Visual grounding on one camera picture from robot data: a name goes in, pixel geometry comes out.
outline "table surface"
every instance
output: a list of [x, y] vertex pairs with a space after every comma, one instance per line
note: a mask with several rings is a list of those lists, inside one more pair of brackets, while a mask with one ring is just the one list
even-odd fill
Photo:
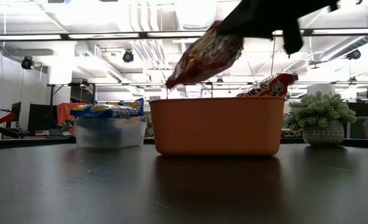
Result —
[[368, 223], [368, 149], [285, 144], [269, 158], [0, 149], [2, 223]]

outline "clear plastic container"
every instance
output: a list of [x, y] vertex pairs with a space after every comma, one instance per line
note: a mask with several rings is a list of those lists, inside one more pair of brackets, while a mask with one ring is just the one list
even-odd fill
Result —
[[163, 155], [272, 156], [279, 150], [280, 97], [150, 102], [154, 142]]
[[78, 147], [118, 149], [142, 145], [146, 122], [123, 118], [77, 118], [74, 129]]

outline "red snack bag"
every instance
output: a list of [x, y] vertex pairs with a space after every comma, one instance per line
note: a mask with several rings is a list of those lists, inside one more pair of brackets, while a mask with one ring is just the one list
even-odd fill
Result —
[[288, 93], [288, 86], [298, 80], [297, 75], [288, 73], [278, 73], [272, 75], [255, 87], [252, 87], [245, 93], [239, 93], [236, 97], [249, 97], [249, 96], [280, 96], [285, 97]]
[[195, 84], [231, 67], [243, 50], [243, 37], [219, 35], [215, 21], [206, 33], [197, 39], [182, 55], [166, 85], [172, 89], [178, 84]]

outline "green succulent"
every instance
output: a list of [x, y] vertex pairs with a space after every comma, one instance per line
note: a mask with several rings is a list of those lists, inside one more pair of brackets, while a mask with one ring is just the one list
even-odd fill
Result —
[[355, 112], [343, 103], [340, 94], [322, 94], [317, 92], [307, 95], [299, 102], [289, 104], [291, 110], [286, 122], [291, 123], [294, 130], [309, 125], [328, 128], [331, 121], [356, 122]]
[[61, 129], [62, 131], [69, 131], [69, 129], [72, 127], [71, 123], [62, 123], [59, 125], [59, 129]]

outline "chip bag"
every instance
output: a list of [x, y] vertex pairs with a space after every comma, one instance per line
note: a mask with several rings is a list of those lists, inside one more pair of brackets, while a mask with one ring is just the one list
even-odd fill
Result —
[[279, 96], [284, 98], [288, 93], [288, 86], [297, 80], [297, 75], [278, 73], [262, 80], [248, 91], [239, 93], [236, 97]]
[[79, 118], [140, 118], [144, 115], [144, 99], [124, 105], [78, 105], [70, 115]]
[[169, 89], [178, 84], [195, 84], [230, 68], [243, 50], [243, 37], [219, 35], [221, 21], [215, 21], [182, 55], [172, 75], [167, 79]]

